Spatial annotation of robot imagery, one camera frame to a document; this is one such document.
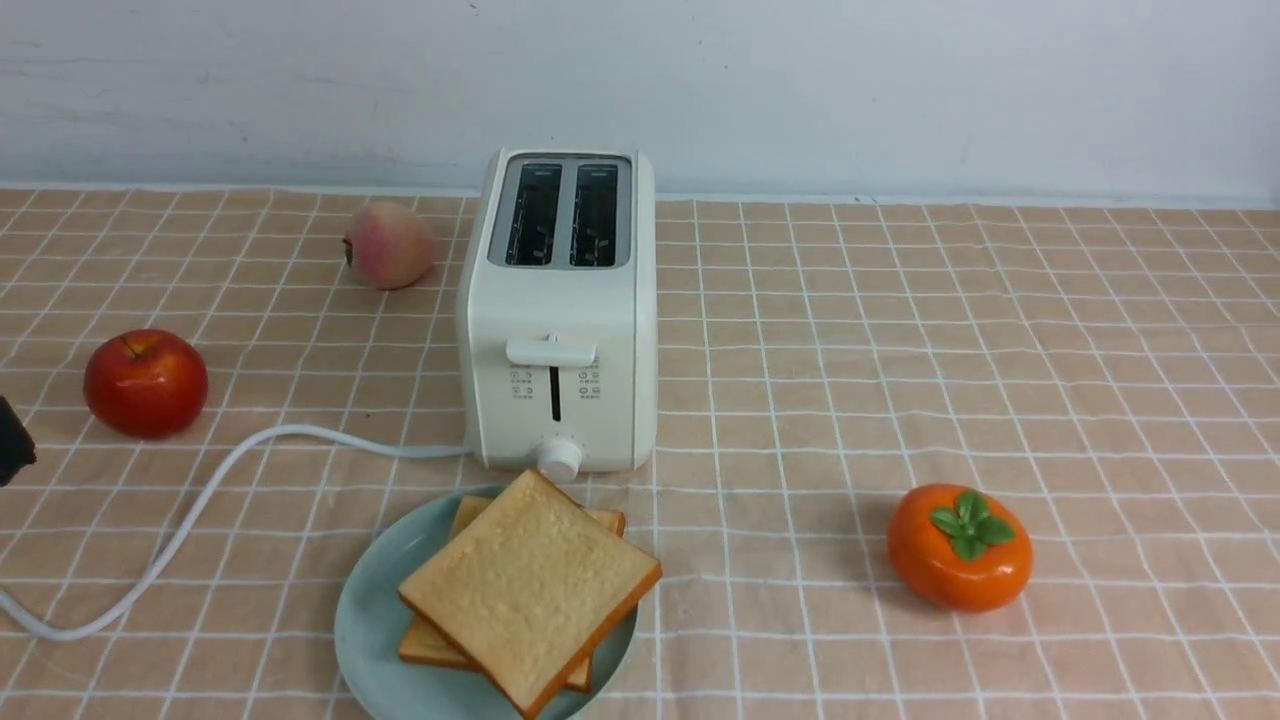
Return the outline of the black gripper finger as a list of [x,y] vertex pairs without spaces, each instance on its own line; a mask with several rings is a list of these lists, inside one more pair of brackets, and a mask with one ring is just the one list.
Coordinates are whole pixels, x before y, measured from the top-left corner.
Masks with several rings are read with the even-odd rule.
[[0,397],[0,486],[38,461],[37,445],[9,400]]

